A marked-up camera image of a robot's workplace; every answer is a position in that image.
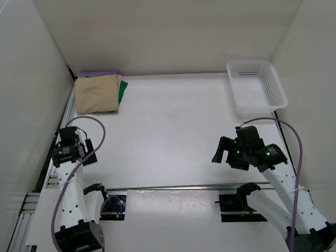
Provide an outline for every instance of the white plastic basket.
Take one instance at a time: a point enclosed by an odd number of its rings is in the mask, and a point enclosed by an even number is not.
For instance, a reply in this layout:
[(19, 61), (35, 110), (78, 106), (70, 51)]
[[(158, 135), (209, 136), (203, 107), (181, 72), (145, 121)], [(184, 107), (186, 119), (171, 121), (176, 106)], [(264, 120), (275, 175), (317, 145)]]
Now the white plastic basket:
[(229, 61), (227, 71), (239, 114), (265, 114), (288, 101), (272, 64), (265, 60)]

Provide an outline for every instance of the purple cable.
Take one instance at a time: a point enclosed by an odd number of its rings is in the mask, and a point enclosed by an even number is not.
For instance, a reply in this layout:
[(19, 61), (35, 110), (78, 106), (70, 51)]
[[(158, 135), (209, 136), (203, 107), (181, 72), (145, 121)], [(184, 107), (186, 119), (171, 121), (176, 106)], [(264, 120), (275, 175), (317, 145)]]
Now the purple cable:
[(296, 215), (297, 215), (297, 208), (298, 208), (298, 198), (299, 198), (299, 180), (300, 180), (300, 172), (301, 172), (301, 166), (302, 166), (302, 157), (303, 157), (303, 147), (302, 147), (302, 142), (299, 136), (299, 133), (293, 128), (292, 125), (290, 125), (288, 122), (282, 121), (277, 118), (272, 118), (272, 117), (260, 117), (260, 118), (254, 118), (251, 120), (248, 120), (244, 122), (242, 125), (253, 122), (253, 121), (258, 121), (258, 120), (273, 120), (273, 121), (278, 121), (281, 122), (285, 125), (287, 125), (295, 134), (296, 138), (298, 139), (299, 142), (299, 149), (300, 149), (300, 154), (299, 154), (299, 164), (298, 164), (298, 170), (296, 174), (296, 180), (295, 180), (295, 192), (294, 192), (294, 204), (293, 204), (293, 215), (292, 215), (292, 227), (290, 229), (290, 245), (289, 245), (289, 251), (294, 252), (294, 234), (295, 234), (295, 223), (296, 223)]
[(120, 199), (118, 196), (116, 195), (110, 195), (107, 197), (107, 199), (105, 199), (105, 201), (103, 202), (103, 204), (101, 205), (100, 211), (103, 211), (104, 206), (106, 205), (107, 201), (109, 201), (111, 198), (116, 198), (118, 200), (119, 205), (121, 205)]
[(68, 184), (69, 184), (69, 181), (71, 180), (72, 176), (75, 174), (75, 172), (80, 168), (80, 166), (87, 160), (89, 159), (97, 150), (99, 150), (99, 148), (102, 146), (104, 140), (105, 140), (105, 136), (106, 136), (106, 130), (105, 130), (105, 127), (104, 125), (96, 118), (93, 118), (93, 117), (88, 117), (86, 115), (81, 115), (79, 117), (75, 117), (73, 119), (71, 119), (66, 126), (69, 125), (69, 123), (75, 121), (76, 119), (79, 119), (79, 118), (88, 118), (88, 119), (92, 119), (96, 122), (98, 122), (100, 124), (100, 126), (102, 127), (103, 129), (103, 137), (101, 138), (101, 141), (100, 143), (98, 144), (97, 148), (95, 148), (93, 151), (91, 151), (84, 159), (82, 159), (77, 165), (75, 168), (73, 168), (73, 170), (70, 172), (69, 174), (69, 177), (67, 179), (67, 181), (65, 182), (64, 184), (64, 187), (61, 191), (61, 193), (59, 194), (59, 197), (58, 197), (58, 200), (57, 200), (57, 203), (56, 203), (56, 206), (55, 206), (55, 210), (54, 210), (54, 213), (52, 214), (52, 219), (51, 219), (51, 237), (53, 239), (53, 243), (54, 243), (54, 246), (56, 248), (56, 250), (58, 252), (62, 252), (62, 250), (60, 249), (60, 247), (58, 246), (57, 244), (57, 240), (56, 240), (56, 236), (55, 236), (55, 220), (56, 220), (56, 215), (57, 215), (57, 211), (58, 211), (58, 208), (59, 208), (59, 205), (61, 204), (61, 200), (65, 194), (65, 191), (68, 187)]

